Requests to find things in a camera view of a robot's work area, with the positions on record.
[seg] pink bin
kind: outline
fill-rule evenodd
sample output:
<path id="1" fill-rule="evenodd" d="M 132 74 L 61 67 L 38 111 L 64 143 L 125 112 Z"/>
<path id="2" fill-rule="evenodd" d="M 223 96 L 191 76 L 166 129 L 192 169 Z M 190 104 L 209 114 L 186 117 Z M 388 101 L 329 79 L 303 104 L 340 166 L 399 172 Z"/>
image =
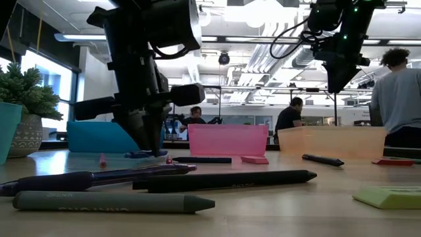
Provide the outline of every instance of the pink bin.
<path id="1" fill-rule="evenodd" d="M 267 125 L 189 124 L 192 155 L 254 155 L 266 151 Z"/>

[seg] blue bin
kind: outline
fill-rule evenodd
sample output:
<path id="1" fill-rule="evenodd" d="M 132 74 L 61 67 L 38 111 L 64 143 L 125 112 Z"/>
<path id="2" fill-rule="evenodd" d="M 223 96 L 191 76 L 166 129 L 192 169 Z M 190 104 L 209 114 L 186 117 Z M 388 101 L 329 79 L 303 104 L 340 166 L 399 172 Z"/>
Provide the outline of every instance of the blue bin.
<path id="1" fill-rule="evenodd" d="M 68 149 L 71 152 L 126 153 L 141 150 L 115 122 L 67 122 Z M 164 130 L 161 130 L 161 147 Z"/>
<path id="2" fill-rule="evenodd" d="M 0 102 L 0 165 L 6 162 L 21 116 L 21 105 Z"/>

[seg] teal pot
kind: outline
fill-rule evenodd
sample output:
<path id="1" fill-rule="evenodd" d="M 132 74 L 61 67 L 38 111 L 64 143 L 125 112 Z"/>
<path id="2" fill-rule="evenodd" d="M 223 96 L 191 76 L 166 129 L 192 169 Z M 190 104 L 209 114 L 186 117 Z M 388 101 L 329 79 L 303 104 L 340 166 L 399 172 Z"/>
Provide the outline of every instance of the teal pot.
<path id="1" fill-rule="evenodd" d="M 38 115 L 22 114 L 8 158 L 26 157 L 37 152 L 42 142 L 42 121 Z"/>
<path id="2" fill-rule="evenodd" d="M 6 161 L 21 115 L 21 105 L 0 102 L 0 165 Z"/>

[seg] gray marker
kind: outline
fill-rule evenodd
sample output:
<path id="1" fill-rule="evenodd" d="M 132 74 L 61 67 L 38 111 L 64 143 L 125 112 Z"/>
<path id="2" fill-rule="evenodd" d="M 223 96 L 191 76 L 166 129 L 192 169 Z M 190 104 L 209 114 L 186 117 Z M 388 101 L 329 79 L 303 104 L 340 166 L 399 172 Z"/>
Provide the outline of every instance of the gray marker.
<path id="1" fill-rule="evenodd" d="M 184 194 L 23 191 L 13 199 L 13 207 L 31 211 L 194 213 L 215 207 L 215 201 Z"/>

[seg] wooden table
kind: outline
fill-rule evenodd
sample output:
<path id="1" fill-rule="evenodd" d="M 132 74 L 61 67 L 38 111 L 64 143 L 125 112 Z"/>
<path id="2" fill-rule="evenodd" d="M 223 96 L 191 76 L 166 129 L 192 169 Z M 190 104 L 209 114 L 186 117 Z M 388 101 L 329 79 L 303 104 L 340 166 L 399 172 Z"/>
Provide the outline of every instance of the wooden table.
<path id="1" fill-rule="evenodd" d="M 171 155 L 188 155 L 172 150 Z M 11 198 L 0 198 L 0 236 L 4 237 L 293 237 L 419 236 L 421 210 L 384 211 L 352 199 L 361 186 L 421 186 L 421 166 L 386 167 L 369 160 L 344 159 L 343 168 L 280 157 L 268 152 L 269 165 L 201 164 L 196 172 L 307 169 L 318 177 L 308 184 L 192 192 L 216 201 L 196 215 L 135 213 L 22 212 Z M 108 169 L 136 166 L 138 160 L 109 155 Z M 142 165 L 156 162 L 148 159 Z M 98 154 L 43 151 L 10 159 L 0 167 L 0 182 L 23 176 L 99 171 Z M 100 192 L 137 192 L 131 184 L 92 188 Z"/>

